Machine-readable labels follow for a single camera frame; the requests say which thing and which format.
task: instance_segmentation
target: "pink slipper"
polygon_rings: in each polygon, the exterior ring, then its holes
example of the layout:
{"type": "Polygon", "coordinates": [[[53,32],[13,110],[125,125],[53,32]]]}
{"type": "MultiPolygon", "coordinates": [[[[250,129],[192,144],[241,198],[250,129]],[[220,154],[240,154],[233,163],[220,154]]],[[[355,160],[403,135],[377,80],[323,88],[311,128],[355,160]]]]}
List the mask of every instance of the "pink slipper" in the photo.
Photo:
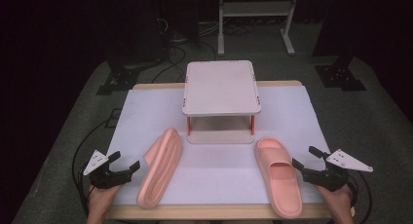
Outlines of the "pink slipper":
{"type": "Polygon", "coordinates": [[[295,168],[282,143],[272,137],[258,140],[255,157],[264,177],[273,210],[283,218],[301,214],[302,201],[295,168]]]}
{"type": "Polygon", "coordinates": [[[151,208],[158,204],[168,187],[182,154],[182,140],[176,129],[165,130],[143,156],[149,169],[140,184],[137,204],[151,208]]]}

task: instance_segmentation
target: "white bracket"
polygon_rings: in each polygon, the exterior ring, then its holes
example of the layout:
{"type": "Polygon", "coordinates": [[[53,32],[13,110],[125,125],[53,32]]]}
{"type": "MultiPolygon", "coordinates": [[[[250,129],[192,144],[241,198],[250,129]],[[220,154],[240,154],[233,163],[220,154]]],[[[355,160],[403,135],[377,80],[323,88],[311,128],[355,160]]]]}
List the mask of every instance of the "white bracket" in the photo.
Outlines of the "white bracket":
{"type": "Polygon", "coordinates": [[[373,171],[373,167],[370,167],[362,163],[361,161],[353,158],[352,156],[348,155],[341,149],[338,149],[333,154],[331,154],[327,158],[327,161],[339,168],[348,168],[348,169],[367,171],[367,172],[373,171]]]}
{"type": "Polygon", "coordinates": [[[99,151],[94,150],[91,160],[88,162],[88,165],[86,166],[85,171],[83,171],[83,175],[88,175],[95,169],[102,166],[107,161],[109,161],[109,159],[106,156],[101,154],[99,151]]]}

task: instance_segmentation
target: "white metal stand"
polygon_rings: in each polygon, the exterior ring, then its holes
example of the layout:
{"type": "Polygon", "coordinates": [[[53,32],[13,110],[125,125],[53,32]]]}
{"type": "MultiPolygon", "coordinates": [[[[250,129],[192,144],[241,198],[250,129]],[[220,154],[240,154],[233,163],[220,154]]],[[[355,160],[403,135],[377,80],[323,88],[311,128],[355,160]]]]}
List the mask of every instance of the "white metal stand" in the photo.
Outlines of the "white metal stand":
{"type": "Polygon", "coordinates": [[[218,55],[224,56],[224,17],[271,17],[287,16],[285,28],[281,29],[282,39],[289,55],[295,55],[289,40],[288,31],[291,25],[297,0],[280,2],[228,2],[219,0],[219,32],[218,55]]]}

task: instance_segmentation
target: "floor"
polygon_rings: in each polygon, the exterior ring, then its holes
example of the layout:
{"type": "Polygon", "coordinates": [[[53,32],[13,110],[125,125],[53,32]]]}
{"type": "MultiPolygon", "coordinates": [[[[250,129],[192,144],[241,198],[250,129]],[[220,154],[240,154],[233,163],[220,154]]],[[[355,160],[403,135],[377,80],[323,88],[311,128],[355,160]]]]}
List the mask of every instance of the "floor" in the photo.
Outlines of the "floor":
{"type": "MultiPolygon", "coordinates": [[[[291,25],[295,56],[289,56],[284,48],[281,27],[282,24],[249,26],[242,28],[248,31],[245,34],[227,35],[225,56],[216,54],[216,36],[202,37],[203,43],[198,46],[182,44],[179,49],[170,49],[170,61],[180,61],[176,66],[158,77],[171,66],[169,61],[143,70],[137,83],[182,82],[188,62],[214,59],[250,60],[258,81],[301,81],[309,93],[330,150],[343,149],[374,167],[374,172],[363,174],[372,194],[367,223],[411,223],[412,125],[383,89],[373,69],[357,57],[352,60],[350,69],[366,91],[343,92],[323,86],[315,66],[331,64],[336,57],[312,57],[320,23],[291,25]]],[[[85,223],[86,217],[72,181],[71,165],[85,136],[106,120],[113,109],[123,107],[126,91],[96,95],[109,74],[110,69],[103,62],[85,85],[14,223],[85,223]]],[[[79,151],[76,168],[89,160],[94,149],[105,152],[113,132],[113,128],[97,128],[79,151]]],[[[369,201],[362,179],[356,173],[354,176],[359,187],[355,217],[358,223],[367,212],[369,201]]],[[[326,223],[326,220],[284,220],[283,223],[326,223]]]]}

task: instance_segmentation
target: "human hand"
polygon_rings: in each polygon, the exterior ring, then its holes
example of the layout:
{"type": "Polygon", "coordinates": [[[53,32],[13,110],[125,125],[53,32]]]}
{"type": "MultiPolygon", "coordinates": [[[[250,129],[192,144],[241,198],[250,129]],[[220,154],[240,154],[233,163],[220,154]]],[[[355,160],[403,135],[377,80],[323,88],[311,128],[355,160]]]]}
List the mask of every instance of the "human hand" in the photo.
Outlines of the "human hand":
{"type": "Polygon", "coordinates": [[[91,186],[89,194],[89,215],[87,224],[101,224],[107,209],[111,206],[116,193],[123,185],[108,189],[98,189],[91,186]]]}
{"type": "Polygon", "coordinates": [[[330,192],[326,188],[316,186],[330,209],[333,220],[337,224],[354,224],[351,213],[352,190],[345,184],[340,189],[330,192]]]}

